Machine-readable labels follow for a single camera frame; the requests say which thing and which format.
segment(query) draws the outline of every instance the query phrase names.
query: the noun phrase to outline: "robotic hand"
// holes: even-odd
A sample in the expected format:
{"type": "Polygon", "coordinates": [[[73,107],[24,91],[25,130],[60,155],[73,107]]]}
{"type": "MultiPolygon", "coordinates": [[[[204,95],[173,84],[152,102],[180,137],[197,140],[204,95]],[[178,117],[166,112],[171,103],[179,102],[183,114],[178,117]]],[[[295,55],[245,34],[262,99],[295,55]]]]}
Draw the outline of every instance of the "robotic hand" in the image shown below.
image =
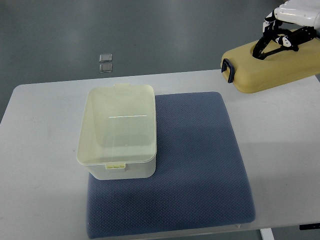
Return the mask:
{"type": "Polygon", "coordinates": [[[253,49],[252,56],[257,59],[285,50],[299,50],[298,45],[320,38],[320,0],[289,0],[273,10],[263,23],[263,37],[253,49]],[[303,26],[295,31],[279,28],[282,23],[303,26]],[[269,42],[273,40],[281,47],[262,53],[269,42]]]}

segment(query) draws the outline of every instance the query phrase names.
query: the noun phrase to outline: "blue cushion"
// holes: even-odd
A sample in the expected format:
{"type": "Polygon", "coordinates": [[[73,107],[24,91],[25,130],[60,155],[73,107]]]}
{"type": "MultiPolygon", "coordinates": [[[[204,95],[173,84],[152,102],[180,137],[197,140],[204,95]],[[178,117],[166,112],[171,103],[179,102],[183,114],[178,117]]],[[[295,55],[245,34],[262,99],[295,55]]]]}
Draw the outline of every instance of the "blue cushion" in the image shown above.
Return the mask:
{"type": "Polygon", "coordinates": [[[255,207],[227,109],[217,92],[157,95],[156,170],[149,178],[91,174],[93,238],[249,223],[255,207]]]}

